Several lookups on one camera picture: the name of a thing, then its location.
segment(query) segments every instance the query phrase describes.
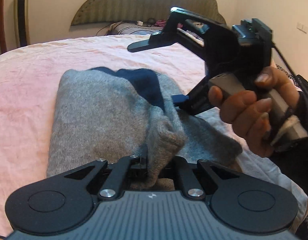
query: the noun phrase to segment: white bedsheet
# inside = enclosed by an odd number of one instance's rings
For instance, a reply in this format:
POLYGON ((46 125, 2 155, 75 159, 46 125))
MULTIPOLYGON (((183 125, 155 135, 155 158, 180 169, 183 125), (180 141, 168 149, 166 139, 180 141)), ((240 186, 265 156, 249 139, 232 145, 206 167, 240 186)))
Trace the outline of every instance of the white bedsheet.
MULTIPOLYGON (((138 53, 126 50, 130 43, 146 38, 119 35, 69 39, 0 56, 0 235, 12 230, 4 212, 9 194, 45 178, 56 92, 66 70, 149 68, 173 78, 184 93, 203 78, 204 62, 179 44, 138 53)), ((217 108, 209 110, 207 121, 242 144, 243 153, 237 161, 246 174, 278 184, 295 195, 299 213, 294 231, 308 212, 308 198, 302 189, 269 159, 252 154, 230 125, 221 122, 217 108)))

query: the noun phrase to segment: gray gripper base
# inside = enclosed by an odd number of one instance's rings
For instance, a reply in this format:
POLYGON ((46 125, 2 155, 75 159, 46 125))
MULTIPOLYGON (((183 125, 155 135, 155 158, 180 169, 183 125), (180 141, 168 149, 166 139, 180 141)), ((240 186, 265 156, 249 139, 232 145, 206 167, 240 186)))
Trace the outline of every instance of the gray gripper base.
POLYGON ((56 236, 15 231, 8 240, 254 240, 297 239, 287 230, 267 236, 234 231, 209 212, 205 203, 185 199, 180 191, 126 191, 116 201, 101 203, 80 227, 56 236))

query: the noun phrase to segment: tower fan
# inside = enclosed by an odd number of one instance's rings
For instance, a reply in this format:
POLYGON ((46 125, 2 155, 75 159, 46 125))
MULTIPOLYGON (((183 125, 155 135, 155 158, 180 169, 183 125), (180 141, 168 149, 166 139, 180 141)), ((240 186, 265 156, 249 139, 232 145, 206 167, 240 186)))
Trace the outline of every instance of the tower fan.
POLYGON ((17 47, 29 45, 28 0, 14 0, 14 23, 17 47))

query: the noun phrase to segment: grip handle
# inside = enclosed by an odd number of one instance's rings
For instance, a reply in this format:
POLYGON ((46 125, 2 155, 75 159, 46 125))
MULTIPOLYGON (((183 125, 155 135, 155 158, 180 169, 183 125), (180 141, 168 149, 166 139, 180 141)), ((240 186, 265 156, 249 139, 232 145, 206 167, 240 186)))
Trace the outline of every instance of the grip handle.
MULTIPOLYGON (((208 81, 208 86, 209 88, 219 87, 224 99, 245 90, 233 73, 224 73, 211 78, 208 81)), ((272 99, 272 109, 269 113, 272 130, 270 137, 264 138, 264 140, 268 140, 276 152, 285 151, 299 141, 308 138, 308 133, 298 117, 293 114, 287 115, 289 106, 275 89, 262 94, 261 97, 272 99)))

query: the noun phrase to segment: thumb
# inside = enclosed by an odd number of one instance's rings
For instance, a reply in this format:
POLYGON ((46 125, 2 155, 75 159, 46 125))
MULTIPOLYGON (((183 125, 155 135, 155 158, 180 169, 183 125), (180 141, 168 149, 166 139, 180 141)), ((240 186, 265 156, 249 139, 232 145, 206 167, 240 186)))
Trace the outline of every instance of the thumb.
POLYGON ((273 67, 265 67, 256 78, 255 84, 266 90, 274 88, 289 106, 296 108, 299 93, 283 71, 273 67))

